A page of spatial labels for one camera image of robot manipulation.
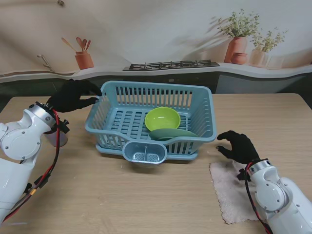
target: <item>wooden spoon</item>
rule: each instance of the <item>wooden spoon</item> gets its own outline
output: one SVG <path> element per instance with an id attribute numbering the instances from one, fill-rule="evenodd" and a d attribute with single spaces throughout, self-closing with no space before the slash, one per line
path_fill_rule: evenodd
<path id="1" fill-rule="evenodd" d="M 91 40 L 88 41 L 88 44 L 87 44 L 87 47 L 86 47 L 85 51 L 87 51 L 87 49 L 89 48 L 90 43 L 91 43 Z"/>
<path id="2" fill-rule="evenodd" d="M 77 41 L 78 45 L 81 47 L 81 51 L 83 51 L 82 40 L 79 37 L 76 37 L 76 41 Z"/>
<path id="3" fill-rule="evenodd" d="M 62 41 L 66 44 L 66 45 L 68 45 L 69 47 L 71 47 L 73 50 L 75 50 L 74 48 L 73 48 L 73 46 L 65 39 L 65 38 L 61 38 L 62 39 Z"/>
<path id="4" fill-rule="evenodd" d="M 86 48 L 86 44 L 87 44 L 87 40 L 86 40 L 86 39 L 83 39 L 83 41 L 82 41 L 82 45 L 83 45 L 83 49 L 82 49 L 82 51 L 84 51 L 84 50 L 85 50 L 85 48 Z"/>

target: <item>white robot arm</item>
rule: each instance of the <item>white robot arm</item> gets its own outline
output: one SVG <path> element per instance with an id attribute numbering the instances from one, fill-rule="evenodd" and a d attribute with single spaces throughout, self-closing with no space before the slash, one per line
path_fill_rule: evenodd
<path id="1" fill-rule="evenodd" d="M 294 182 L 280 178 L 268 160 L 247 171 L 256 184 L 256 207 L 273 234 L 312 234 L 312 204 Z"/>
<path id="2" fill-rule="evenodd" d="M 56 123 L 43 107 L 31 105 L 20 121 L 0 123 L 0 148 L 10 159 L 23 160 L 19 164 L 0 158 L 0 224 L 24 193 L 41 147 L 41 135 Z"/>

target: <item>vase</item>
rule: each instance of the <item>vase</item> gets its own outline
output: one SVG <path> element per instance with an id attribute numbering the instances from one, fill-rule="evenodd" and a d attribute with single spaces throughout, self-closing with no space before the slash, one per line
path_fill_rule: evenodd
<path id="1" fill-rule="evenodd" d="M 244 53 L 247 46 L 247 38 L 233 38 L 228 46 L 224 62 L 231 63 L 233 53 Z"/>
<path id="2" fill-rule="evenodd" d="M 94 67 L 92 58 L 87 51 L 76 52 L 75 57 L 81 70 Z"/>
<path id="3" fill-rule="evenodd" d="M 265 67 L 268 62 L 268 53 L 253 49 L 250 56 L 249 65 L 253 67 Z"/>
<path id="4" fill-rule="evenodd" d="M 247 54 L 245 53 L 233 53 L 231 62 L 239 65 L 243 65 L 247 62 Z"/>

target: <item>kitchen wallpaper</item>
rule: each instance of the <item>kitchen wallpaper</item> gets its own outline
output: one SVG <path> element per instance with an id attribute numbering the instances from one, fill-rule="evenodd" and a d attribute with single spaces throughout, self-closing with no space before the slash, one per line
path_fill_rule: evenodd
<path id="1" fill-rule="evenodd" d="M 171 60 L 242 70 L 312 61 L 311 0 L 57 2 L 0 2 L 0 74 L 49 70 L 44 60 L 59 73 Z"/>

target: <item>white countertop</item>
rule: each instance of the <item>white countertop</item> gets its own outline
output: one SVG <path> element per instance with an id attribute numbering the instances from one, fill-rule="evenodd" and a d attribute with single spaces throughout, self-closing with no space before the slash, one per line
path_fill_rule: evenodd
<path id="1" fill-rule="evenodd" d="M 251 67 L 248 65 L 237 65 L 232 63 L 219 63 L 219 67 L 185 68 L 161 71 L 123 71 L 124 66 L 106 65 L 80 71 L 74 71 L 71 76 L 62 76 L 51 73 L 22 74 L 9 77 L 0 77 L 0 83 L 16 80 L 62 78 L 62 79 L 86 79 L 97 76 L 159 76 L 168 74 L 187 74 L 205 72 L 225 72 L 248 76 L 252 78 L 287 78 L 299 74 L 312 72 L 312 65 L 297 68 L 282 68 L 280 70 L 268 70 L 265 68 Z"/>

